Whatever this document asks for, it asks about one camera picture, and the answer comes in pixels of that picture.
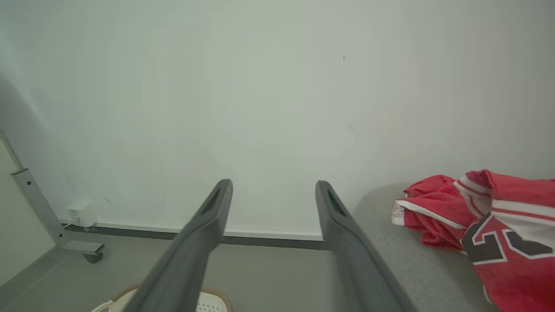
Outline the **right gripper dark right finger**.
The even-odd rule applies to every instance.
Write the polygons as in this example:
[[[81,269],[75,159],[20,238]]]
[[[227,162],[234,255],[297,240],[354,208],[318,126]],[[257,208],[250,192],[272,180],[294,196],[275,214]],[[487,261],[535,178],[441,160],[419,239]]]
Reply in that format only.
[[[415,312],[401,284],[329,182],[316,183],[315,198],[323,241],[336,257],[349,309],[352,312]]]

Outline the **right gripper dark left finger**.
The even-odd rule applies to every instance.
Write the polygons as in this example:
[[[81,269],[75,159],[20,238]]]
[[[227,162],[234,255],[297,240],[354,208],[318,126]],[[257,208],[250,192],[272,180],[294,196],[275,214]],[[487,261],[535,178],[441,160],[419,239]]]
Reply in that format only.
[[[220,245],[233,195],[230,179],[216,183],[125,306],[126,312],[194,312],[210,253]]]

